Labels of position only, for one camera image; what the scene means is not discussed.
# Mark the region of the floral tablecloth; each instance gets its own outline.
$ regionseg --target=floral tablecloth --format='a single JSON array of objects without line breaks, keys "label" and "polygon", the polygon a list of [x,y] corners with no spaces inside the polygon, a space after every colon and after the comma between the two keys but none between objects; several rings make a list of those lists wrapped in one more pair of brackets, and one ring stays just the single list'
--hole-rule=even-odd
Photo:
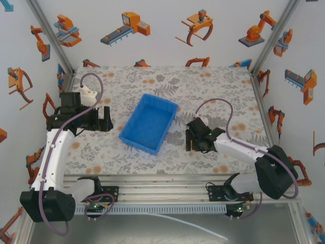
[{"label": "floral tablecloth", "polygon": [[[230,133],[242,140],[268,146],[259,109],[246,68],[227,67],[100,67],[79,68],[73,90],[80,78],[93,72],[104,83],[100,101],[110,106],[114,129],[84,131],[71,146],[66,174],[211,174],[252,172],[254,169],[226,154],[185,151],[186,123],[205,100],[223,98],[232,103],[234,117]],[[84,79],[91,90],[100,89],[94,76]],[[157,156],[127,146],[118,135],[143,94],[152,94],[179,105],[176,117]],[[210,102],[201,108],[210,128],[225,128],[230,108]]]}]

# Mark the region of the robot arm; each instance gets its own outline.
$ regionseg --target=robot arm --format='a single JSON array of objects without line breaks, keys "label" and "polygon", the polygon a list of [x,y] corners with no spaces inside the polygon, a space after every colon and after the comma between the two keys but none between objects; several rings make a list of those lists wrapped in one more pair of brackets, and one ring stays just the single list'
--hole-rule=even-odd
[{"label": "robot arm", "polygon": [[[43,191],[43,209],[48,221],[69,221],[75,212],[76,203],[87,196],[101,193],[101,185],[95,177],[81,178],[68,189],[63,188],[63,175],[69,149],[74,141],[77,128],[90,131],[110,131],[113,128],[109,107],[104,107],[104,119],[99,119],[99,110],[92,109],[70,122],[58,135],[54,144],[52,141],[59,128],[71,117],[80,114],[89,107],[81,105],[80,93],[61,93],[61,106],[50,116],[47,125],[47,142],[42,164],[31,190],[22,192],[20,202],[34,222],[42,222],[40,213],[39,192]],[[42,178],[45,161],[49,154],[49,164],[45,179]]]},{"label": "robot arm", "polygon": [[255,167],[256,173],[234,174],[224,184],[225,194],[230,199],[245,192],[264,192],[273,199],[279,199],[293,184],[291,176],[277,161],[262,153],[267,152],[282,161],[297,179],[298,174],[282,148],[266,148],[239,139],[230,139],[224,130],[211,130],[197,117],[187,124],[186,150],[191,149],[208,153],[220,152],[232,156]]},{"label": "robot arm", "polygon": [[261,20],[258,23],[258,27],[260,28],[261,32],[264,28],[265,23],[269,24],[273,29],[273,27],[276,24],[276,21],[273,18],[271,18],[269,10],[262,13],[259,17]]}]

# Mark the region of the white wall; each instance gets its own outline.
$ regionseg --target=white wall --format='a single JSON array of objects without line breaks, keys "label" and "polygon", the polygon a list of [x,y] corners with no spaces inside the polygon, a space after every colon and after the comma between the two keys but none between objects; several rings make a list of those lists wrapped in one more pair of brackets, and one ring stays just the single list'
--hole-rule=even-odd
[{"label": "white wall", "polygon": [[[26,156],[45,145],[46,124],[42,114],[45,93],[49,93],[54,103],[59,104],[56,79],[58,57],[51,48],[51,59],[44,63],[41,61],[36,38],[30,33],[30,25],[39,27],[38,22],[26,1],[10,0],[10,3],[14,5],[13,12],[5,12],[0,6],[0,128],[8,133],[7,139],[0,143],[0,227],[16,213],[20,206],[20,192],[28,190]],[[45,35],[40,35],[48,44]],[[26,96],[34,101],[21,111],[19,108],[25,104],[23,98],[18,92],[8,94],[13,90],[8,88],[9,67],[23,69],[34,86],[26,92]]]},{"label": "white wall", "polygon": [[[287,0],[39,0],[45,15],[53,25],[57,15],[70,18],[79,28],[82,41],[74,47],[63,47],[73,68],[82,66],[88,58],[100,66],[132,66],[144,59],[151,66],[184,66],[189,59],[210,56],[210,66],[229,66],[237,61],[256,60],[266,42],[246,47],[238,39],[246,36],[259,15],[270,10],[278,20]],[[186,39],[188,27],[181,23],[187,17],[205,9],[213,18],[211,36],[203,41],[192,37],[193,47],[175,39]],[[135,12],[151,27],[151,35],[140,33],[124,37],[111,47],[100,39],[123,25],[121,14]],[[271,27],[266,24],[262,37],[267,40]]]},{"label": "white wall", "polygon": [[[296,160],[301,160],[307,168],[313,184],[300,187],[301,198],[305,208],[325,225],[325,166],[324,151],[319,149],[313,156],[313,131],[316,132],[316,144],[325,142],[325,1],[305,2],[294,13],[285,28],[293,29],[289,49],[278,57],[273,53],[263,65],[262,70],[269,69],[269,94],[264,98],[266,107],[274,105],[285,113],[280,146]],[[288,69],[304,77],[310,69],[317,74],[317,86],[314,99],[308,105],[303,104],[303,93],[288,81],[284,81],[284,71]]]}]

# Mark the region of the blue plastic tray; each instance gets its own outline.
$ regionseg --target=blue plastic tray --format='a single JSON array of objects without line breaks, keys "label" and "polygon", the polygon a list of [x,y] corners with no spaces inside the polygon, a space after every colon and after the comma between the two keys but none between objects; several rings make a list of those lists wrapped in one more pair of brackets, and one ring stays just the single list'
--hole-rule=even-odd
[{"label": "blue plastic tray", "polygon": [[178,105],[165,99],[143,94],[119,138],[152,155],[157,155]]}]

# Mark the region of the robot arm sticker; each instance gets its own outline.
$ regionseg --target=robot arm sticker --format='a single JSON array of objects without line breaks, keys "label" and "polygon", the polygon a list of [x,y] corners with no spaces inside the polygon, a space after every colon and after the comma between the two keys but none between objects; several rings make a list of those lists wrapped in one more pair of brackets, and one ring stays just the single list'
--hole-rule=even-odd
[{"label": "robot arm sticker", "polygon": [[[9,92],[9,95],[11,95],[14,92],[18,92],[22,96],[22,98],[26,101],[26,104],[19,109],[19,110],[21,110],[24,107],[26,107],[28,104],[33,102],[33,100],[28,99],[27,96],[25,95],[25,92],[28,91],[29,89],[31,89],[33,84],[31,82],[29,76],[27,75],[27,73],[20,68],[17,68],[17,69],[8,68],[8,75],[9,75],[9,82],[8,82],[9,88],[12,88],[13,86],[15,87],[14,90]],[[24,86],[22,83],[22,78],[24,76],[26,77],[28,84],[29,84],[29,87],[27,89],[24,89]]]},{"label": "robot arm sticker", "polygon": [[289,48],[289,43],[293,37],[293,29],[290,29],[288,32],[283,32],[282,37],[279,38],[273,52],[275,55],[282,57],[283,53]]},{"label": "robot arm sticker", "polygon": [[46,60],[50,59],[50,44],[45,45],[42,38],[40,37],[39,33],[43,33],[41,28],[34,28],[34,26],[30,26],[31,33],[36,37],[37,48],[39,52],[42,54],[42,61],[45,62]]},{"label": "robot arm sticker", "polygon": [[13,12],[14,6],[8,2],[8,0],[0,0],[2,5],[5,7],[5,12]]},{"label": "robot arm sticker", "polygon": [[[183,24],[185,24],[189,27],[186,41],[182,40],[179,37],[175,37],[177,40],[184,42],[187,45],[192,47],[193,46],[191,44],[192,35],[195,35],[196,37],[202,39],[203,41],[205,41],[209,38],[209,36],[211,35],[212,30],[213,30],[213,23],[212,23],[213,19],[207,15],[207,11],[202,9],[197,14],[193,14],[192,16],[189,16],[187,18],[187,20],[190,21],[192,24],[188,24],[185,21],[182,21]],[[196,32],[198,32],[200,29],[202,29],[204,27],[209,28],[208,32],[205,34],[204,37],[201,37],[198,34],[196,34]]]},{"label": "robot arm sticker", "polygon": [[57,18],[58,21],[54,24],[54,26],[58,30],[56,37],[59,39],[61,45],[73,47],[77,43],[81,42],[81,38],[79,37],[79,29],[73,25],[72,21],[62,14],[59,14]]},{"label": "robot arm sticker", "polygon": [[305,77],[295,74],[291,70],[285,70],[284,78],[300,88],[304,94],[304,104],[308,105],[314,99],[314,87],[317,85],[317,75],[314,70],[310,70]]},{"label": "robot arm sticker", "polygon": [[313,132],[313,155],[315,156],[316,151],[321,148],[325,148],[325,142],[315,145],[315,131],[314,131]]},{"label": "robot arm sticker", "polygon": [[244,44],[246,47],[255,46],[265,40],[261,37],[261,32],[263,31],[265,23],[269,24],[272,29],[274,28],[276,21],[270,17],[270,11],[267,10],[262,13],[259,18],[261,19],[258,25],[253,25],[247,31],[247,36],[239,39],[238,41]]}]

